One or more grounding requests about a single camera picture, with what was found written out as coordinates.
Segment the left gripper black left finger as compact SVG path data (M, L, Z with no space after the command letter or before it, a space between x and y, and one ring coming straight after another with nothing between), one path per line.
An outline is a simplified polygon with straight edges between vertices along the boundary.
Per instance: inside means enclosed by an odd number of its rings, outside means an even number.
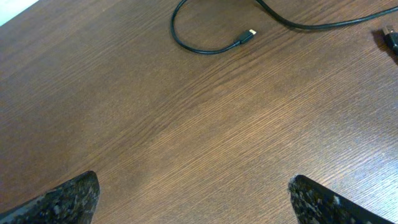
M1 214L1 223L91 223L100 198L95 172L86 171Z

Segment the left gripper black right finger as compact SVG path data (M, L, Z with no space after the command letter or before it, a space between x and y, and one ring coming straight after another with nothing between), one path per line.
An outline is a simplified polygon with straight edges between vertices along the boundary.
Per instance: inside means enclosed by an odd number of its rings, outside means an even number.
M393 224L314 180L289 180L290 202L299 224Z

